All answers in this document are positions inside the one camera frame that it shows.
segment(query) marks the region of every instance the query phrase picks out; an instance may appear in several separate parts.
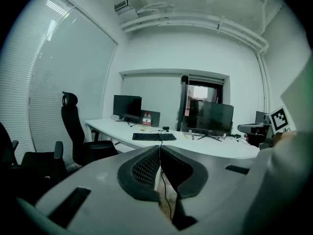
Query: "chair armrest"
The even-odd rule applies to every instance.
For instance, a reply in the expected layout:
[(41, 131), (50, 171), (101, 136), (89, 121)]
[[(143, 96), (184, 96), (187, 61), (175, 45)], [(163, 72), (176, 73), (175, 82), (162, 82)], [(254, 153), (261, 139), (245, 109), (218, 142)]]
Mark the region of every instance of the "chair armrest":
[(96, 130), (92, 130), (91, 133), (94, 133), (94, 142), (98, 142), (99, 132)]
[(16, 158), (15, 158), (15, 155), (14, 155), (15, 149), (16, 149), (16, 147), (18, 147), (18, 144), (19, 144), (19, 142), (17, 140), (13, 140), (12, 141), (12, 146), (13, 146), (13, 164), (14, 165), (18, 164), (18, 162), (16, 161)]
[(61, 159), (63, 157), (63, 143), (61, 141), (55, 142), (54, 159)]

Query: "computer monitor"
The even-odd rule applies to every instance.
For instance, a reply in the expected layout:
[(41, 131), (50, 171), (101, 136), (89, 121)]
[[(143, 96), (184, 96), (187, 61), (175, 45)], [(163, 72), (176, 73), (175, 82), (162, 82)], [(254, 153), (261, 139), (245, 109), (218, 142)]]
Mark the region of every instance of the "computer monitor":
[(126, 118), (140, 119), (141, 97), (114, 95), (113, 114)]
[(230, 133), (233, 113), (231, 105), (191, 100), (187, 127), (217, 134)]
[(255, 122), (256, 123), (262, 123), (265, 114), (267, 114), (267, 113), (265, 113), (265, 112), (258, 112), (257, 111), (256, 115), (255, 115)]

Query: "air vent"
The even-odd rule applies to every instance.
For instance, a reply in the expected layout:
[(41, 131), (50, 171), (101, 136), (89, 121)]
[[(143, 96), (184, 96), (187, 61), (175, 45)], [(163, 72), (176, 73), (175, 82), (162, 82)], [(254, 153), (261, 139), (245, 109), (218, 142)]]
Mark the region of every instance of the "air vent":
[(128, 0), (124, 0), (122, 2), (119, 2), (118, 4), (115, 4), (114, 5), (114, 9), (115, 9), (115, 11), (117, 11), (117, 10), (119, 10), (121, 8), (124, 8), (127, 5), (128, 5)]

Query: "monitor screen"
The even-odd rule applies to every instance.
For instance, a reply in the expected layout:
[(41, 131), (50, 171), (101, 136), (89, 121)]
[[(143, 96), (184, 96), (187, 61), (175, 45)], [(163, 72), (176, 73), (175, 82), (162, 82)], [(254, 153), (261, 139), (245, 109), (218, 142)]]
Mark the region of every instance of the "monitor screen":
[(191, 100), (188, 128), (229, 133), (233, 113), (234, 107), (231, 105)]
[(256, 112), (256, 115), (255, 115), (255, 122), (256, 123), (262, 123), (263, 122), (263, 117), (264, 115), (267, 114), (265, 112)]
[(121, 117), (140, 119), (141, 97), (114, 95), (113, 114)]

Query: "bottle with red label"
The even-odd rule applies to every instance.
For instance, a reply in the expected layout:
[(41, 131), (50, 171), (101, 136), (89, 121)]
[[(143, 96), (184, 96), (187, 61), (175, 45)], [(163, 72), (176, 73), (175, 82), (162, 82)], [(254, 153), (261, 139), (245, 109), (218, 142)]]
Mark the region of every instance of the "bottle with red label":
[(148, 117), (147, 117), (147, 125), (151, 125), (151, 113), (149, 112)]
[(148, 115), (145, 112), (145, 114), (143, 115), (143, 118), (142, 118), (142, 125), (147, 125), (147, 118), (148, 118)]

